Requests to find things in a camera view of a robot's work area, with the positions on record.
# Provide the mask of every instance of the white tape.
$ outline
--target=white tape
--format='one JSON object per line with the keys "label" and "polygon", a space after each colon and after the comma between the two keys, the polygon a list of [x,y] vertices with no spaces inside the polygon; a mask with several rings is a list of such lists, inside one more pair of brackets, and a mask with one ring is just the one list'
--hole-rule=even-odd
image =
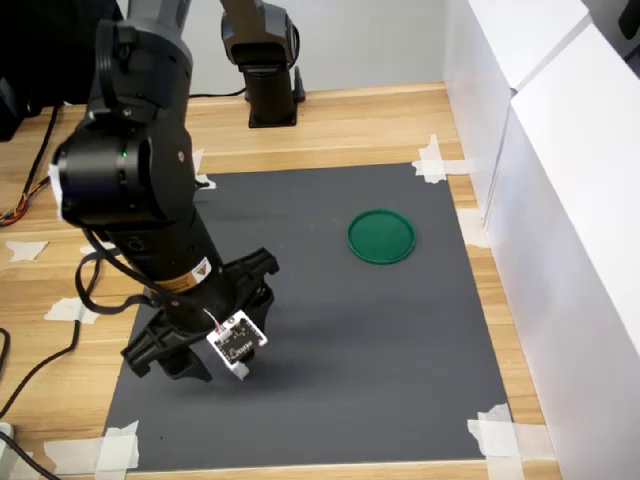
{"label": "white tape", "polygon": [[62,322],[73,322],[80,320],[80,323],[93,325],[100,316],[91,312],[82,304],[80,298],[62,298],[58,300],[44,316],[45,320],[55,320]]}
{"label": "white tape", "polygon": [[524,480],[522,460],[555,460],[547,427],[512,423],[506,403],[478,412],[467,428],[487,459],[490,480]]}
{"label": "white tape", "polygon": [[447,179],[447,175],[466,175],[469,173],[467,163],[464,160],[442,160],[438,137],[431,135],[429,145],[421,148],[420,160],[413,162],[416,176],[423,176],[427,183],[438,183]]}
{"label": "white tape", "polygon": [[441,180],[446,180],[447,173],[444,169],[438,137],[435,133],[431,134],[429,145],[419,151],[420,160],[411,164],[416,169],[416,176],[422,175],[427,183],[438,183]]}
{"label": "white tape", "polygon": [[[30,458],[33,458],[32,452],[25,452]],[[22,460],[16,453],[15,464],[9,475],[9,480],[38,480],[40,474],[36,472],[27,462]]]}
{"label": "white tape", "polygon": [[53,163],[49,164],[49,182],[51,183],[53,198],[56,199],[56,204],[58,205],[58,220],[62,220],[62,186],[60,185],[60,169]]}
{"label": "white tape", "polygon": [[198,188],[198,190],[214,190],[216,188],[216,182],[212,182],[209,180],[204,173],[201,175],[196,175],[196,182],[204,183],[204,187]]}
{"label": "white tape", "polygon": [[200,170],[200,164],[202,163],[203,155],[204,155],[204,148],[201,148],[200,150],[196,150],[191,154],[191,159],[193,160],[193,171],[196,172],[196,175]]}
{"label": "white tape", "polygon": [[125,428],[109,428],[104,437],[45,442],[46,455],[59,475],[95,474],[99,480],[122,480],[138,467],[138,422]]}
{"label": "white tape", "polygon": [[191,157],[193,158],[193,169],[196,172],[196,182],[204,183],[205,187],[200,187],[199,190],[213,190],[216,188],[216,182],[212,182],[209,180],[206,174],[198,175],[198,170],[200,170],[200,164],[202,163],[202,156],[204,155],[204,149],[196,150],[193,152]]}
{"label": "white tape", "polygon": [[[111,248],[116,248],[116,246],[111,242],[100,242],[100,244],[107,250]],[[80,253],[84,255],[89,255],[90,253],[93,253],[95,251],[96,249],[93,248],[91,245],[85,245],[84,247],[80,247]]]}
{"label": "white tape", "polygon": [[35,260],[49,242],[7,242],[7,247],[13,250],[10,262],[24,262]]}
{"label": "white tape", "polygon": [[460,224],[465,245],[489,248],[489,239],[484,231],[480,210],[477,208],[461,208],[456,213],[458,214],[458,223]]}
{"label": "white tape", "polygon": [[469,169],[467,168],[466,160],[445,160],[444,171],[447,175],[468,175]]}

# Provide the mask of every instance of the green lid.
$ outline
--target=green lid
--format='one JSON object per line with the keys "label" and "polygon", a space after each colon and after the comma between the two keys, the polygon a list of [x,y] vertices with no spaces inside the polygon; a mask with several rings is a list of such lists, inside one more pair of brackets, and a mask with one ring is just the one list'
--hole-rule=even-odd
{"label": "green lid", "polygon": [[416,244],[411,222],[390,210],[370,210],[358,215],[347,232],[349,248],[361,260],[389,265],[404,260]]}

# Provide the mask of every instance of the table surface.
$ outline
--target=table surface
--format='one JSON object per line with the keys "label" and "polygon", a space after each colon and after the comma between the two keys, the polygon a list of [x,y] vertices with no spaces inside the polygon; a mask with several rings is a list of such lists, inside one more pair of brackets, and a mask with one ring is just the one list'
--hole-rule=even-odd
{"label": "table surface", "polygon": [[[64,107],[46,159],[81,119],[84,108]],[[14,139],[0,144],[0,207],[19,198],[40,147],[50,109],[27,119]],[[187,129],[194,150],[204,148],[200,172],[226,173],[300,168],[409,163],[419,159],[432,133],[445,160],[463,158],[443,84],[421,84],[310,93],[299,109],[298,126],[251,130],[242,98],[197,99],[189,104]],[[38,178],[46,175],[41,168]],[[476,208],[467,175],[450,176],[456,208]],[[9,263],[5,242],[49,242],[36,261]],[[75,297],[73,275],[87,244],[78,229],[59,222],[49,191],[40,194],[17,224],[0,230],[0,324],[12,335],[11,352],[0,383],[0,403],[43,358],[68,345],[71,322],[50,322],[46,312],[62,297]],[[518,341],[490,249],[467,247],[473,275],[517,423],[544,424],[531,376]],[[119,304],[139,285],[105,266],[97,303]],[[43,442],[102,434],[135,308],[83,325],[77,349],[34,377],[3,421],[16,427],[19,443],[53,468]],[[527,479],[561,478],[553,461],[524,463]],[[420,478],[486,479],[483,460],[390,465],[268,468],[184,473],[135,473],[128,477],[180,479]]]}

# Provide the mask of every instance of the cable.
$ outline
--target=cable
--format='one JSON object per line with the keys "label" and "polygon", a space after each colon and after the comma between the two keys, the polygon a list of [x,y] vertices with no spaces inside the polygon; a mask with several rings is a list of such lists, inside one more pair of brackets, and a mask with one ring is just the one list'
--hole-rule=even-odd
{"label": "cable", "polygon": [[126,310],[127,308],[129,308],[132,305],[135,304],[139,304],[139,303],[147,303],[148,302],[148,298],[144,295],[134,295],[131,296],[129,298],[127,298],[127,300],[125,300],[125,302],[118,306],[118,307],[105,307],[105,306],[101,306],[101,305],[96,305],[95,303],[93,303],[93,301],[91,301],[90,297],[90,292],[89,289],[87,289],[86,291],[84,291],[84,288],[82,288],[82,280],[80,278],[80,269],[82,268],[82,266],[88,262],[89,260],[91,260],[92,258],[102,258],[104,260],[106,260],[107,262],[109,262],[112,266],[114,266],[118,271],[120,271],[121,273],[124,273],[126,276],[128,276],[129,278],[135,280],[138,283],[141,283],[142,285],[144,285],[145,287],[147,287],[150,290],[155,291],[158,295],[171,300],[172,302],[177,302],[177,303],[184,303],[185,305],[188,305],[192,308],[195,309],[202,309],[205,311],[205,313],[207,315],[209,315],[211,317],[211,319],[214,322],[216,331],[218,333],[220,333],[220,324],[218,323],[218,321],[216,320],[215,316],[209,311],[208,308],[203,307],[199,302],[189,298],[189,297],[185,297],[183,295],[176,295],[175,293],[173,293],[170,290],[167,290],[166,288],[158,285],[157,283],[149,280],[147,277],[145,277],[144,275],[142,275],[141,273],[136,272],[135,270],[132,270],[131,268],[127,267],[124,263],[120,262],[115,255],[113,254],[112,251],[106,249],[101,243],[100,241],[95,237],[95,234],[87,229],[84,228],[82,229],[82,232],[84,233],[84,236],[86,237],[86,239],[89,241],[89,244],[93,247],[93,249],[95,250],[94,253],[91,253],[89,255],[87,255],[85,258],[82,259],[82,261],[80,262],[80,265],[78,266],[78,269],[76,270],[76,289],[78,290],[78,296],[80,297],[80,299],[82,300],[82,303],[84,303],[84,305],[91,311],[95,311],[98,313],[102,313],[104,312],[105,315],[112,315],[114,313],[120,313],[124,310]]}
{"label": "cable", "polygon": [[[89,287],[87,288],[88,291],[93,291],[93,289],[95,288],[96,282],[98,281],[98,276],[99,275],[100,275],[100,259],[98,259],[98,261],[96,261],[96,263],[95,263],[95,267],[93,269],[93,275],[91,276],[91,281],[89,282]],[[3,366],[5,359],[6,359],[7,355],[9,354],[9,345],[10,345],[9,332],[7,332],[4,329],[1,329],[1,330],[3,331],[3,334],[5,335],[6,340],[5,340],[5,343],[4,343],[5,346],[2,349],[2,354],[0,354],[0,359],[1,359],[0,368]],[[20,395],[20,393],[22,392],[24,387],[27,385],[29,380],[31,380],[33,378],[33,376],[40,371],[40,369],[42,369],[43,367],[45,367],[49,363],[53,362],[54,360],[56,360],[57,358],[59,358],[61,356],[73,351],[76,348],[76,346],[78,345],[78,338],[79,337],[80,337],[80,320],[78,319],[78,320],[74,321],[73,337],[71,338],[71,344],[68,347],[60,350],[59,352],[54,353],[50,357],[47,357],[42,362],[40,362],[35,367],[33,367],[29,373],[27,373],[27,375],[22,379],[22,381],[20,382],[18,387],[15,389],[15,391],[9,397],[9,400],[7,400],[7,403],[5,404],[5,406],[0,411],[0,419],[2,419],[7,414],[7,412],[9,411],[11,406],[13,405],[13,403],[16,401],[16,398],[18,398],[18,395]]]}
{"label": "cable", "polygon": [[20,445],[18,445],[15,442],[15,440],[13,440],[6,433],[0,432],[0,440],[4,440],[5,443],[7,445],[9,445],[9,447],[11,447],[11,449],[14,452],[16,452],[20,456],[20,458],[22,458],[27,463],[27,465],[29,465],[31,468],[33,468],[36,472],[38,472],[40,475],[42,475],[47,480],[61,480],[60,477],[58,477],[58,476],[54,475],[53,473],[51,473],[50,471],[46,470],[42,465],[40,465],[33,458],[31,458],[29,455],[27,455],[27,452],[25,452],[20,447]]}
{"label": "cable", "polygon": [[189,98],[218,98],[218,97],[237,97],[247,91],[247,87],[241,88],[237,92],[231,93],[194,93]]}
{"label": "cable", "polygon": [[38,151],[38,154],[33,161],[33,165],[31,165],[31,170],[29,170],[27,181],[25,182],[24,188],[22,189],[20,201],[6,212],[0,213],[0,227],[8,227],[9,225],[13,225],[18,220],[20,220],[27,213],[33,197],[42,188],[49,184],[49,177],[46,177],[43,180],[40,180],[40,182],[38,182],[33,188],[31,187],[33,179],[38,173],[38,169],[40,168],[40,164],[47,150],[47,145],[49,144],[49,140],[51,139],[53,127],[56,124],[60,108],[60,105],[56,105],[55,107],[53,107],[53,112],[51,113],[51,119],[49,120],[47,131],[44,135],[44,139],[42,140],[42,145],[40,145],[40,150]]}
{"label": "cable", "polygon": [[[89,292],[93,291],[93,289],[95,288],[96,282],[98,281],[98,276],[100,275],[101,261],[102,261],[101,259],[98,259],[95,263],[95,266],[93,269],[93,275],[91,276],[91,280],[89,281],[89,286],[87,288],[87,291]],[[0,333],[2,333],[2,335],[5,338],[4,343],[2,345],[2,352],[0,353],[0,374],[1,374],[3,371],[4,363],[7,359],[7,356],[9,355],[9,348],[11,345],[11,335],[9,335],[9,332],[6,331],[4,328],[0,328]],[[7,403],[2,408],[2,411],[0,411],[0,419],[2,419],[7,414],[7,412],[13,405],[13,403],[16,401],[16,398],[18,398],[18,395],[20,395],[24,387],[27,385],[27,383],[29,383],[29,380],[31,380],[36,373],[38,373],[43,367],[45,367],[49,363],[75,350],[76,346],[78,345],[79,337],[80,337],[80,320],[78,319],[74,321],[73,337],[71,338],[71,344],[68,347],[60,350],[59,352],[54,353],[50,357],[47,357],[42,362],[38,363],[35,367],[33,367],[29,373],[27,373],[27,375],[22,379],[18,387],[11,394],[11,396],[9,397],[9,400],[7,400]],[[14,452],[16,452],[20,456],[20,458],[22,458],[22,460],[24,460],[31,468],[33,468],[36,472],[38,472],[44,478],[46,478],[47,480],[60,480],[60,477],[49,472],[42,465],[40,465],[38,462],[32,459],[29,455],[27,455],[27,453],[20,447],[20,445],[16,443],[15,440],[13,440],[11,437],[6,435],[4,432],[0,432],[0,440],[3,440]]]}

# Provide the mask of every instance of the gray mat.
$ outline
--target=gray mat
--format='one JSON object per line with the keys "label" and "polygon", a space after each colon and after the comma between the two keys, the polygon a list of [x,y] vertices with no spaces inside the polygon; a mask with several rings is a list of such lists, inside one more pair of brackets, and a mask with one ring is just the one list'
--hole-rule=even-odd
{"label": "gray mat", "polygon": [[[140,469],[482,458],[466,421],[507,399],[449,185],[410,165],[212,179],[196,201],[223,259],[264,246],[280,263],[269,344],[243,382],[221,361],[208,384],[123,367],[107,426],[140,421]],[[372,208],[414,223],[403,262],[349,251]]]}

